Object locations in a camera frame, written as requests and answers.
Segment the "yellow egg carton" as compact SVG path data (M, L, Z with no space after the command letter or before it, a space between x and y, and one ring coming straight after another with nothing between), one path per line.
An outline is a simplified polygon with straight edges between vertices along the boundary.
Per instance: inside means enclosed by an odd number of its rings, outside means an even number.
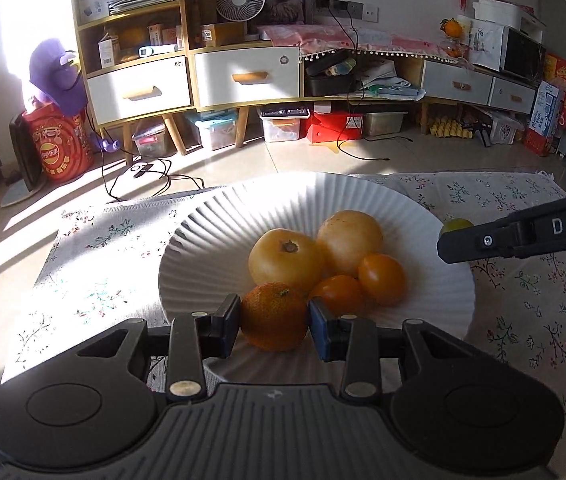
M428 132L437 138L472 139L474 136L466 125L448 116L436 116L428 122Z

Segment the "purple plush toy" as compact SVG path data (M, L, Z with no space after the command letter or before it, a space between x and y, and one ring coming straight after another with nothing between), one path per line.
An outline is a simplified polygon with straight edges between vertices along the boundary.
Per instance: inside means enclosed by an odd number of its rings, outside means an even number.
M33 50L29 80L66 116L78 115L88 104L78 54L65 49L60 40L44 40Z

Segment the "orange fruit decoration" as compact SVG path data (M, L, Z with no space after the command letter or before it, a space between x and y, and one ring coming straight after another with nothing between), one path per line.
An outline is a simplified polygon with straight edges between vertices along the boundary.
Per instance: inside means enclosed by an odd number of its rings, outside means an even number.
M444 18L440 22L440 30L443 35L454 41L461 41L464 37L464 29L455 18Z

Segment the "left yellow apple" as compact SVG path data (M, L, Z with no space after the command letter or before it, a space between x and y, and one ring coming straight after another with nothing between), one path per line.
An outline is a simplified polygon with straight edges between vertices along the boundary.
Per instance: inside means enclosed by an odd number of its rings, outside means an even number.
M326 277L317 242L285 229L273 229L259 237L248 256L248 271L258 286L281 283L303 295Z

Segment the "orange tomato in bowl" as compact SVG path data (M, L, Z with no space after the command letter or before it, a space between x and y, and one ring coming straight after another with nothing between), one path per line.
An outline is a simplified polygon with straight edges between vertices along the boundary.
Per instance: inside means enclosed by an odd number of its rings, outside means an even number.
M359 281L349 275L335 275L316 284L308 294L309 300L315 298L319 298L334 316L365 316L374 307Z
M397 304L408 292L408 275L402 264L384 254L365 256L359 264L358 280L379 307Z

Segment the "wooden shelf cabinet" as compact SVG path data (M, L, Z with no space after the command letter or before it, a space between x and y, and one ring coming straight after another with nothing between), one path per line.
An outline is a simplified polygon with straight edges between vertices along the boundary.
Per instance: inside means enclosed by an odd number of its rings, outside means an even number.
M259 106L336 102L343 112L360 114L365 104L441 102L526 115L536 95L529 82L469 62L463 15L420 11L412 3L394 6L394 17L428 28L444 18L461 23L461 41L443 34L429 41L458 63L348 50L301 58L297 47L274 47L261 39L252 20L221 18L216 0L72 0L72 5L92 121L108 151L131 152L134 128L154 119L184 153L189 112L236 110L239 145L249 113ZM360 2L313 0L309 25L375 29L375 19L375 9Z

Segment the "black floor heater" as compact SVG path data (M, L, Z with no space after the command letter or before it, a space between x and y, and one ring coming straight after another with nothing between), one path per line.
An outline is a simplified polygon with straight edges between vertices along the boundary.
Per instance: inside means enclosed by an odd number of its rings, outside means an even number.
M44 168L24 114L17 114L9 124L10 138L18 168L4 180L6 192L0 207L8 208L29 200L38 194L47 182Z

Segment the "left orange tomato in bowl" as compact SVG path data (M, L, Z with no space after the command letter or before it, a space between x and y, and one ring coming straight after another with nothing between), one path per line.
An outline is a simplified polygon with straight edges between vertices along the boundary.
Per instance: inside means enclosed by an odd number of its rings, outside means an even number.
M309 300L315 298L319 298L334 316L365 316L374 307L359 281L349 275L335 275L316 284L308 294Z

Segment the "right orange tomato in bowl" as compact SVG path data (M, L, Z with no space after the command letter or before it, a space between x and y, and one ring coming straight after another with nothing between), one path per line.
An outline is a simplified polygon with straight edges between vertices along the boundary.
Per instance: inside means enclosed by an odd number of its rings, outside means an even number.
M358 280L379 307L397 304L408 292L408 275L402 264L384 254L365 256L359 264Z

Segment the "red storage box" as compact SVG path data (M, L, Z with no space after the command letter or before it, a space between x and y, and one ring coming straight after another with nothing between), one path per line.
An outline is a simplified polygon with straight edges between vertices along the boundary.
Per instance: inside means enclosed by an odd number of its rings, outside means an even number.
M363 115L347 112L311 113L304 121L306 138L310 143L329 143L362 138Z

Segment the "red snack bag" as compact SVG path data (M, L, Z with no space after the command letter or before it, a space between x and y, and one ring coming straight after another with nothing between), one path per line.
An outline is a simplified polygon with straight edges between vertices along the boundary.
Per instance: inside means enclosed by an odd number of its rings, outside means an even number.
M22 113L21 118L34 141L42 169L52 182L74 180L92 166L92 148L83 110L78 115L66 116L56 104L48 103Z

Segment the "green tomato right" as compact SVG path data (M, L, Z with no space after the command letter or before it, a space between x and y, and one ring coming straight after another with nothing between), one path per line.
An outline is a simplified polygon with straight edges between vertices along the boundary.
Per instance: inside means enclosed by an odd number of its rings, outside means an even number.
M439 232L440 236L454 231L460 231L473 228L474 223L464 218L452 218L443 222L442 228Z

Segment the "white microwave oven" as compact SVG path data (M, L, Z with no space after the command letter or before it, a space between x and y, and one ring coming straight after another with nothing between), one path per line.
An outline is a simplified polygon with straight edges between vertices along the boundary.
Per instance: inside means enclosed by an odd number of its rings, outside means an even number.
M542 44L516 28L481 20L470 25L468 58L475 66L537 84L545 52Z

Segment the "clear storage bin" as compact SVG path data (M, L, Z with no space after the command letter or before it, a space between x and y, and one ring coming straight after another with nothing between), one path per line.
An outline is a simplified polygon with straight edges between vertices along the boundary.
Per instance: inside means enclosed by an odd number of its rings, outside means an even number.
M236 110L221 112L189 112L185 118L194 127L202 147L207 152L228 148L235 143Z

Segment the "rough tangerine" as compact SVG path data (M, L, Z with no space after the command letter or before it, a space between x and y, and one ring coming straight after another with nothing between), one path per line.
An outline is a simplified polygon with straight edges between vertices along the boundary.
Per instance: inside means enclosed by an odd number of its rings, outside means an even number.
M288 352L307 333L305 297L282 283L251 290L241 300L241 331L249 344L266 352Z

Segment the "pink lace cabinet cloth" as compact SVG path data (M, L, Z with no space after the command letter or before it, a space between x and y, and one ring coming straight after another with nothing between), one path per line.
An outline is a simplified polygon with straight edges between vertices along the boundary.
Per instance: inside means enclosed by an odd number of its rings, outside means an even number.
M274 47L297 47L301 58L316 58L329 52L348 50L458 63L458 58L435 42L375 29L339 25L263 25L258 27L258 32L261 39L270 41Z

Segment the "white ribbed fruit bowl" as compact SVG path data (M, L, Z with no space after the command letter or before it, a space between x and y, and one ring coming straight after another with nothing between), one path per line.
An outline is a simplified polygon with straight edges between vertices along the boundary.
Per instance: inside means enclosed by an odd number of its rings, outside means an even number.
M213 313L228 295L248 294L257 285L249 256L259 238L275 229L282 230L282 240L260 249L258 262L279 258L282 269L304 285L318 283L329 269L315 237L328 218L344 210L375 219L383 231L383 253L397 259L407 274L407 296L372 311L372 320L398 328L408 318L420 318L464 338L474 317L474 279L466 264L438 257L441 221L392 188L339 174L282 174L196 197L178 214L159 265L166 318Z

